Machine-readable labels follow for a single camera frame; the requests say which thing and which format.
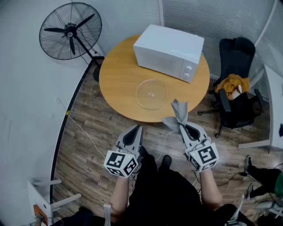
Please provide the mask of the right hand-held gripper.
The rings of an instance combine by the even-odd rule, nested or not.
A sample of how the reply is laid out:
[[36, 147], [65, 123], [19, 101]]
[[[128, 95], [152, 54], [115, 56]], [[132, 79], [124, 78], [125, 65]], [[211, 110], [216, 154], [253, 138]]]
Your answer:
[[186, 146], [187, 160], [200, 173], [216, 165], [219, 160], [215, 143], [207, 137], [203, 127], [187, 122], [186, 126], [180, 125], [180, 134]]

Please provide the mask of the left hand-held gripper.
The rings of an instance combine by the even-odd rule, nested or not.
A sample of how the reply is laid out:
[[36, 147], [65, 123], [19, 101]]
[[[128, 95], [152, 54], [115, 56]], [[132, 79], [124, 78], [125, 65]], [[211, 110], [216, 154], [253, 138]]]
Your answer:
[[107, 152], [104, 168], [112, 175], [128, 178], [142, 160], [142, 139], [143, 127], [139, 124], [122, 132], [116, 145]]

